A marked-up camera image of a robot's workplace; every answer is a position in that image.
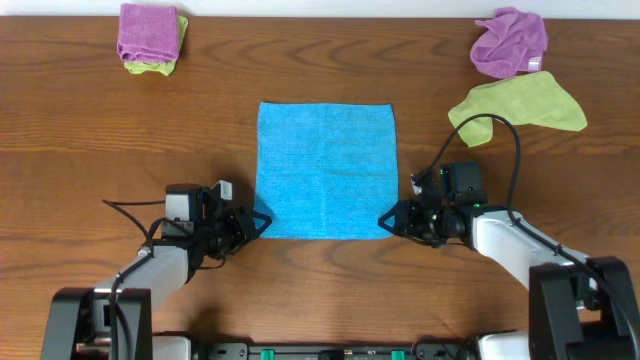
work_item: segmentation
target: white background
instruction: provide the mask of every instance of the white background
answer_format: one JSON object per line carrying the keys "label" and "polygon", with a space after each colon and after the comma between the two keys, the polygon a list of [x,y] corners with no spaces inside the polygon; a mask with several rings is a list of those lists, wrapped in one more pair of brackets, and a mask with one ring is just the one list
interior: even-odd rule
{"label": "white background", "polygon": [[[0,15],[117,15],[125,0],[0,0]],[[515,6],[543,18],[640,19],[640,0],[133,0],[186,15],[472,17]]]}

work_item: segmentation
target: purple cloth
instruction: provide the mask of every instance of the purple cloth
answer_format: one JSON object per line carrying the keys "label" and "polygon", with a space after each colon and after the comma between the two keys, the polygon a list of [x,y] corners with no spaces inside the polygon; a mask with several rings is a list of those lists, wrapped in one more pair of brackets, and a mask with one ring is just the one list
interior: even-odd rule
{"label": "purple cloth", "polygon": [[118,55],[122,61],[178,60],[180,34],[175,7],[122,4]]}
{"label": "purple cloth", "polygon": [[493,19],[476,20],[476,25],[487,28],[471,47],[471,61],[478,71],[498,79],[518,71],[540,71],[548,42],[540,16],[506,7],[496,10]]}

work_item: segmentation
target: wooden tabletop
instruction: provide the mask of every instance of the wooden tabletop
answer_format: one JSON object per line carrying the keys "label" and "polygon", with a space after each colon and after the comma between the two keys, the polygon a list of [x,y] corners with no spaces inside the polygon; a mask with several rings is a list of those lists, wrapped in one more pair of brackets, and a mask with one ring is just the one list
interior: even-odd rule
{"label": "wooden tabletop", "polygon": [[[515,205],[571,248],[620,257],[638,285],[640,23],[546,24],[544,69],[589,125],[518,127]],[[141,234],[102,199],[163,199],[167,184],[226,179],[251,207],[261,101],[393,104],[408,198],[409,175],[452,130],[449,109],[493,81],[469,60],[481,33],[470,19],[193,17],[169,77],[129,74],[117,31],[109,17],[0,18],[0,358],[39,356],[53,294],[135,256]],[[495,128],[478,148],[456,139],[443,161],[477,160],[502,201],[514,149]],[[163,212],[134,214],[149,224]],[[524,329],[527,303],[507,272],[462,247],[258,240],[198,273],[153,326],[219,341],[411,343]]]}

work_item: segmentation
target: green towel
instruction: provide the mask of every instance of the green towel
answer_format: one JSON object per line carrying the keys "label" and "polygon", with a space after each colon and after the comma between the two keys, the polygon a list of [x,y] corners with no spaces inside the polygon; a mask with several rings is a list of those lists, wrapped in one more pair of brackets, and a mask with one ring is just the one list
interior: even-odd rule
{"label": "green towel", "polygon": [[[184,16],[178,16],[178,27],[180,28],[180,47],[182,47],[182,41],[184,40],[184,34],[187,32],[187,26],[189,20]],[[158,71],[169,76],[176,68],[175,61],[169,61],[167,63],[144,63],[137,61],[129,61],[124,63],[124,67],[132,74],[142,74],[145,71]]]}
{"label": "green towel", "polygon": [[[456,127],[482,113],[500,115],[513,125],[532,124],[569,131],[587,126],[580,105],[546,71],[471,89],[467,98],[449,111],[449,120]],[[460,137],[469,147],[488,142],[492,134],[490,118],[471,121],[460,130]]]}

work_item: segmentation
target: folded cloth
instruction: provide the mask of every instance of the folded cloth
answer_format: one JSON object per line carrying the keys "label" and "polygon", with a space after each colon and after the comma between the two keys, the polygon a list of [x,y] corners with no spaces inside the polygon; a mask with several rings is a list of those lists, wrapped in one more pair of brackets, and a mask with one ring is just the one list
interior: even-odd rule
{"label": "folded cloth", "polygon": [[[483,113],[500,115],[513,125],[532,124],[569,131],[587,126],[580,105],[546,71],[471,89],[467,98],[449,111],[449,120],[457,127],[465,119]],[[488,142],[492,133],[490,118],[473,120],[459,132],[469,147]]]}
{"label": "folded cloth", "polygon": [[[180,29],[180,47],[182,48],[182,41],[184,40],[184,34],[187,32],[187,26],[189,20],[184,16],[178,16],[178,27]],[[142,74],[145,71],[158,71],[164,76],[169,76],[176,68],[175,61],[169,61],[168,63],[145,63],[138,61],[126,61],[124,67],[132,74]]]}
{"label": "folded cloth", "polygon": [[487,28],[471,47],[471,61],[478,71],[505,79],[518,71],[541,69],[548,38],[540,16],[506,7],[496,10],[493,19],[476,20],[476,25]]}
{"label": "folded cloth", "polygon": [[254,208],[273,220],[261,237],[386,238],[377,221],[397,201],[391,105],[260,105]]}
{"label": "folded cloth", "polygon": [[118,55],[123,61],[167,62],[178,59],[177,10],[173,6],[120,6]]}

